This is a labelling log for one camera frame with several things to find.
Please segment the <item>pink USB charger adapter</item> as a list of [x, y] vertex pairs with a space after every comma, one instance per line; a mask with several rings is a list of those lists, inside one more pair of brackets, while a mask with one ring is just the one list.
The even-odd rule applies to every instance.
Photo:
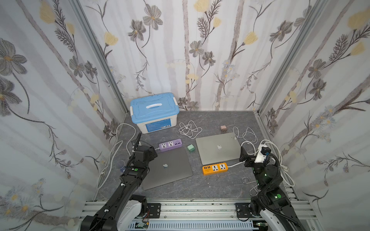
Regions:
[[225, 125], [222, 125], [220, 127], [221, 132], [227, 132], [227, 127]]

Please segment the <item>green USB charger adapter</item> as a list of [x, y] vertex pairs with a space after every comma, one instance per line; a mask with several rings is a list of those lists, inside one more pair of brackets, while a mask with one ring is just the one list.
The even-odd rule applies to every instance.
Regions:
[[195, 150], [196, 150], [195, 146], [194, 146], [194, 145], [192, 145], [192, 144], [188, 145], [188, 146], [187, 146], [187, 149], [188, 149], [188, 151], [189, 151], [189, 152], [191, 152], [191, 153], [192, 153], [192, 152], [195, 152]]

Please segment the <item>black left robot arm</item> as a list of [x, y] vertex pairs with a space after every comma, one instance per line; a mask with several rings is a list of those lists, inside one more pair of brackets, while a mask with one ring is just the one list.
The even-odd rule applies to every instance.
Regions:
[[111, 198], [93, 216], [86, 216], [80, 226], [81, 231], [125, 231], [134, 218], [144, 209], [142, 201], [134, 199], [134, 192], [150, 172], [149, 163], [158, 154], [153, 146], [139, 145], [142, 132], [135, 140], [133, 154], [125, 171], [120, 175], [120, 185]]

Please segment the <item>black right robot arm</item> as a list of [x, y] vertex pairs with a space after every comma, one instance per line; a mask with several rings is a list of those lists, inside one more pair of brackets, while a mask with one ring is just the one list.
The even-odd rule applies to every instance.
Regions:
[[280, 188], [283, 182], [279, 158], [267, 146], [259, 148], [257, 155], [249, 155], [240, 148], [240, 162], [252, 168], [258, 193], [249, 203], [236, 203], [237, 218], [247, 222], [250, 218], [263, 218], [274, 231], [303, 231], [286, 193]]

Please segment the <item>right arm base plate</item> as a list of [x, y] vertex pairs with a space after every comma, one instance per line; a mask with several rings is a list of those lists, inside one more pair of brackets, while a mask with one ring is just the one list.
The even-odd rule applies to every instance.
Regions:
[[236, 203], [236, 214], [237, 218], [242, 220], [245, 218], [248, 220], [249, 218], [260, 218], [261, 216], [257, 211], [250, 205], [250, 203]]

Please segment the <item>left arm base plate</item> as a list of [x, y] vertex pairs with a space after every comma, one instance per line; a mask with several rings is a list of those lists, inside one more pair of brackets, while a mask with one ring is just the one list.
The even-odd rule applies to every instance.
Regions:
[[161, 203], [149, 203], [142, 206], [142, 218], [157, 219], [161, 215]]

